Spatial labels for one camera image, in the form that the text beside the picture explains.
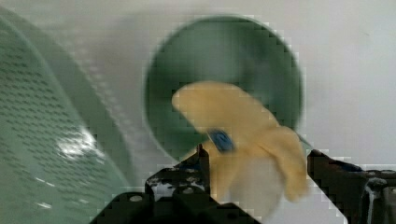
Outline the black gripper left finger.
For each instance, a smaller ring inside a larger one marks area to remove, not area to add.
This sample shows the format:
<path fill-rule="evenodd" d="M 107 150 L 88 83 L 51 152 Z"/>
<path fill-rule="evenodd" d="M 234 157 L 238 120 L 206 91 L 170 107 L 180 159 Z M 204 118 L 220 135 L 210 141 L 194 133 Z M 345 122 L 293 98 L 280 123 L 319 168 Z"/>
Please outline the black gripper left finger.
<path fill-rule="evenodd" d="M 115 196 L 90 224 L 260 224 L 210 196 L 209 155 L 199 145 L 181 163 L 148 178 L 142 192 Z"/>

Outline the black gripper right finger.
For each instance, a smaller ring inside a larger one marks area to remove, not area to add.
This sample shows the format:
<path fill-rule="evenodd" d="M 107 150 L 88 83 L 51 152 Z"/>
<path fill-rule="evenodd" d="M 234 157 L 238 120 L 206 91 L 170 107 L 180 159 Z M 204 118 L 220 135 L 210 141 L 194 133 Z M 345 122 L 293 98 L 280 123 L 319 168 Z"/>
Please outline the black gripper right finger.
<path fill-rule="evenodd" d="M 313 149 L 307 172 L 347 224 L 395 224 L 394 170 L 363 170 Z"/>

